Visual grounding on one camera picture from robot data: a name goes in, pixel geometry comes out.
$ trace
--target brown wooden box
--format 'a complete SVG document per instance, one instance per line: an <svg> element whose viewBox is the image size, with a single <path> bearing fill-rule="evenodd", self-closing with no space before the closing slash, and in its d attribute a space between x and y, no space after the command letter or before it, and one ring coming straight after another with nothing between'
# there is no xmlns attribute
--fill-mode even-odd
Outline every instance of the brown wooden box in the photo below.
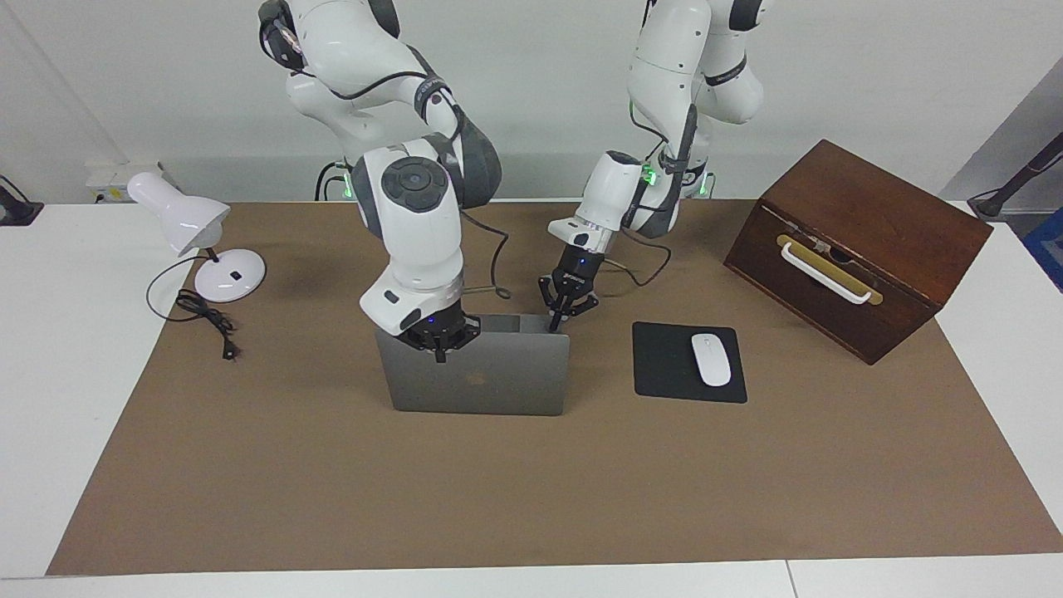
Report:
<svg viewBox="0 0 1063 598"><path fill-rule="evenodd" d="M874 364L941 311L991 230L823 140L757 202L724 262Z"/></svg>

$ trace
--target brown paper mat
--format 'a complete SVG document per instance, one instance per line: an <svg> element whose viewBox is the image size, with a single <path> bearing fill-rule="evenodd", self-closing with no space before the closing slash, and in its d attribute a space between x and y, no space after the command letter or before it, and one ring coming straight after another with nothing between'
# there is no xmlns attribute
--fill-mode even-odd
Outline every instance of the brown paper mat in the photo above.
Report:
<svg viewBox="0 0 1063 598"><path fill-rule="evenodd" d="M411 414L388 401L358 296L385 252L351 204L238 204L227 246L263 287L167 325L49 575L965 556L1063 543L937 324L870 368L722 264L749 202L685 205L670 268L569 324L558 418ZM476 210L513 232L516 291L474 312L539 313L536 276L571 204ZM467 227L468 283L495 238ZM621 240L651 272L660 255ZM738 330L744 406L642 398L635 321Z"/></svg>

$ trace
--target computer mouse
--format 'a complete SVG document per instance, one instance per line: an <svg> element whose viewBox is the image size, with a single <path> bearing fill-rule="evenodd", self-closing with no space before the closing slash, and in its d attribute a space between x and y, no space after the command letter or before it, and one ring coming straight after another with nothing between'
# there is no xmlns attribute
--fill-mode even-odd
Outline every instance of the computer mouse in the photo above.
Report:
<svg viewBox="0 0 1063 598"><path fill-rule="evenodd" d="M702 382L709 387L726 387L730 382L730 361L727 349L719 337L711 334L695 335L690 339Z"/></svg>

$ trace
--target table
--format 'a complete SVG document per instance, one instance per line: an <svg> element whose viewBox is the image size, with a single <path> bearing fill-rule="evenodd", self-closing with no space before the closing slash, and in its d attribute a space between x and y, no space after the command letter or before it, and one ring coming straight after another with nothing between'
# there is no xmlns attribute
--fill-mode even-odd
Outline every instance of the table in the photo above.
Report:
<svg viewBox="0 0 1063 598"><path fill-rule="evenodd" d="M988 597L1063 585L1063 556L37 579L162 329L144 286L174 257L136 205L49 206L31 227L0 230L0 254L3 595ZM938 320L1061 525L1063 295L997 224Z"/></svg>

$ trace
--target white handle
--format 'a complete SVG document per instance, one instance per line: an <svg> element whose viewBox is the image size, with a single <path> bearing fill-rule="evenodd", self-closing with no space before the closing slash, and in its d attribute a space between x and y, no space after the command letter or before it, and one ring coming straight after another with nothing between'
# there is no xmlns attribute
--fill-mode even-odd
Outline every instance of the white handle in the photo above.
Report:
<svg viewBox="0 0 1063 598"><path fill-rule="evenodd" d="M846 302L853 304L854 306L863 306L864 304L871 301L872 292L870 290L867 291L866 294L860 296L859 294L854 293L848 288L845 288L844 286L838 284L837 280L834 280L827 274L813 268L809 263L802 261L799 257L790 252L790 245L792 244L793 244L792 242L787 242L786 244L782 245L782 258L789 261L792 266L805 272L806 274L812 276L827 288L833 290L839 295L841 295L842 298L845 298Z"/></svg>

